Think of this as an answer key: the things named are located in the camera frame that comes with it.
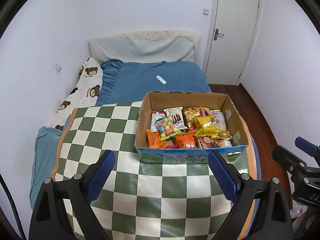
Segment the brown cake snack pack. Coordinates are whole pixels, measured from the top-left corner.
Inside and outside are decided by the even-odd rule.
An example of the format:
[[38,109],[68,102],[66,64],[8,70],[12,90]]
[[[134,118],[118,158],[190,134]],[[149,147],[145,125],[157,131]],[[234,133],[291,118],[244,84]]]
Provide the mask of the brown cake snack pack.
[[209,137],[195,137],[195,140],[199,149],[204,150],[214,147]]

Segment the colourful candy ball bag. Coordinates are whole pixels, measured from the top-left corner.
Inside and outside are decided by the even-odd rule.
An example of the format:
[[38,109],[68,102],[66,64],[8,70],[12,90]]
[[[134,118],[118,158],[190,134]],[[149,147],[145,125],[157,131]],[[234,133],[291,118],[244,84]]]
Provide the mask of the colourful candy ball bag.
[[182,131],[173,123],[172,116],[164,116],[156,120],[155,125],[160,132],[160,141],[168,140],[169,138],[182,133]]

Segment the Sedaap cheese buldak noodle pack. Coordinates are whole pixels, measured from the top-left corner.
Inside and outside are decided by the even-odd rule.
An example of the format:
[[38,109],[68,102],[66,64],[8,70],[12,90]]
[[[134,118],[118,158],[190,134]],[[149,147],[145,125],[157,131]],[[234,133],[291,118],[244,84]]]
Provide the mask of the Sedaap cheese buldak noodle pack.
[[190,107],[185,108],[183,110],[184,118],[187,122],[187,128],[189,131],[195,130],[195,125],[193,123],[193,118],[201,117],[201,116],[208,116],[211,115],[212,111],[207,107]]

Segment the white quilted blanket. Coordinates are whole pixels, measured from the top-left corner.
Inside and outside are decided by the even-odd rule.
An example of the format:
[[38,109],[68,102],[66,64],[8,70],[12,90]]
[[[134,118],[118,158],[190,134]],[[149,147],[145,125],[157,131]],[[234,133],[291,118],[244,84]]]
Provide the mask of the white quilted blanket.
[[91,56],[99,63],[157,63],[199,61],[201,35],[189,30],[148,30],[118,33],[88,41]]

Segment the red white snack pack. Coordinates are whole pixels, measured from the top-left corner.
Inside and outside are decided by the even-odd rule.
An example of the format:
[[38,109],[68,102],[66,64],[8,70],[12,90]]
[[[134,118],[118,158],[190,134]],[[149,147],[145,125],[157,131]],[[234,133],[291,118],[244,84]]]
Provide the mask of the red white snack pack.
[[165,117],[164,112],[152,112],[151,113],[150,131],[152,131],[152,132],[157,131],[156,121],[160,118],[163,118],[163,117]]

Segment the Franzzi chocolate wafer pack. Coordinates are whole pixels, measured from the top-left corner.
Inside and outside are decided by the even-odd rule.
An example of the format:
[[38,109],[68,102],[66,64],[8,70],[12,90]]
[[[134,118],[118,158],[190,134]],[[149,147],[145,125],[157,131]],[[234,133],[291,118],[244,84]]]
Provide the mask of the Franzzi chocolate wafer pack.
[[183,107],[174,107],[174,108],[166,108],[164,112],[166,116],[172,117],[173,124],[178,129],[187,129],[185,126],[183,114],[182,114]]

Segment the white remote control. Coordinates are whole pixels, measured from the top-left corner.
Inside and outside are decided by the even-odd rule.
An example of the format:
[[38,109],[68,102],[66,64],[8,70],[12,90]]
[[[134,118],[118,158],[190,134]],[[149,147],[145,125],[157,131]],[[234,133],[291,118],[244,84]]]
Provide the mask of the white remote control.
[[163,85],[165,85],[167,83],[160,75],[157,75],[156,79]]

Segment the yellow snack bag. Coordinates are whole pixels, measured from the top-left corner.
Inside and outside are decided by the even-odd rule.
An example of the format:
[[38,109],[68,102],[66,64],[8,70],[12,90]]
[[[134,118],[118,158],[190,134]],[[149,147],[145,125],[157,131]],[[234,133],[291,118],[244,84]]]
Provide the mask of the yellow snack bag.
[[212,115],[194,117],[193,124],[196,127],[195,137],[215,137],[219,133]]

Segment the orange snack packet right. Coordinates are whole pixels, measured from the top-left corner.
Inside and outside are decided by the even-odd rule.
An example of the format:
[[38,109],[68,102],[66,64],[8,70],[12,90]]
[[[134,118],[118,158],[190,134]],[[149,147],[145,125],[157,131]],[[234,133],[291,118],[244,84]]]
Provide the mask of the orange snack packet right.
[[174,136],[175,144],[179,149],[197,149],[194,133],[194,131],[189,131]]

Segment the brown cardboard box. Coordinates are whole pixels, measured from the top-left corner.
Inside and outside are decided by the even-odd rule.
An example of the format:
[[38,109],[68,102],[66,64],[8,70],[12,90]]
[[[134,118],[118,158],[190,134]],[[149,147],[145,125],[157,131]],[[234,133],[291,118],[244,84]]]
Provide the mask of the brown cardboard box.
[[238,156],[249,145],[249,135],[244,121],[227,94],[206,92],[148,92],[142,101],[137,123],[135,148],[144,163],[199,164],[208,162],[208,154],[213,148],[201,149],[151,149],[148,147],[146,129],[151,127],[152,112],[172,107],[209,107],[219,109],[227,115],[226,126],[231,135],[236,136],[231,147],[216,148],[223,156]]

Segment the clear yellow bread pack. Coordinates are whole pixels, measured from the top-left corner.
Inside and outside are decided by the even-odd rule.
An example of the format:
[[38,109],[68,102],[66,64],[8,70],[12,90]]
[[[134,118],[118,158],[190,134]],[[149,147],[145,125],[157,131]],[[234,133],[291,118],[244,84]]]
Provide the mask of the clear yellow bread pack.
[[226,126],[226,121],[225,121],[225,116],[221,111],[211,111],[212,116],[214,117],[213,124],[216,127],[216,129],[220,131],[226,131],[227,126]]

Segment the white oat cookie pack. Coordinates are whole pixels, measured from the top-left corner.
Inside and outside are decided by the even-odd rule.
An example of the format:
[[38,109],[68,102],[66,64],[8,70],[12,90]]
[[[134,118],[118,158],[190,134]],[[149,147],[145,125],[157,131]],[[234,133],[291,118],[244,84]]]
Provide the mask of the white oat cookie pack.
[[213,148],[225,148],[232,147],[232,144],[228,140],[212,140]]

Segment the green white checkered cushion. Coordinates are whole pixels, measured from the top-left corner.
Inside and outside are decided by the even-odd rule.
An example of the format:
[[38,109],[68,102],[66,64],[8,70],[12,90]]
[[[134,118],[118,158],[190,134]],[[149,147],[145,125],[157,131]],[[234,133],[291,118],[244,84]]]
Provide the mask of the green white checkered cushion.
[[76,109],[59,142],[55,179],[84,173],[105,150],[116,162],[91,204],[112,239],[211,239],[232,203],[207,164],[148,164],[134,146],[140,102]]

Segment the blue bed sheet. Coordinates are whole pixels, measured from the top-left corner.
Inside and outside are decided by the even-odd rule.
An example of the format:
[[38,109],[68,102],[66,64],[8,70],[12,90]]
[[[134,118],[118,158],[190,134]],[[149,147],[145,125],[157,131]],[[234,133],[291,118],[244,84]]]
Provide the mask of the blue bed sheet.
[[[96,105],[142,101],[148,92],[211,92],[194,62],[136,63],[111,59],[101,65],[103,84]],[[161,84],[160,75],[167,83]]]

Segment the white door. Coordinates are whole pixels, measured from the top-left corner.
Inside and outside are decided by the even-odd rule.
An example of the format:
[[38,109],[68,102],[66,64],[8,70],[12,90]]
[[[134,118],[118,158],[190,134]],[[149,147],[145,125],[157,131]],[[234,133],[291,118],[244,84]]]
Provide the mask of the white door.
[[[202,71],[209,84],[238,85],[255,43],[263,0],[213,0]],[[215,29],[224,34],[214,41]]]

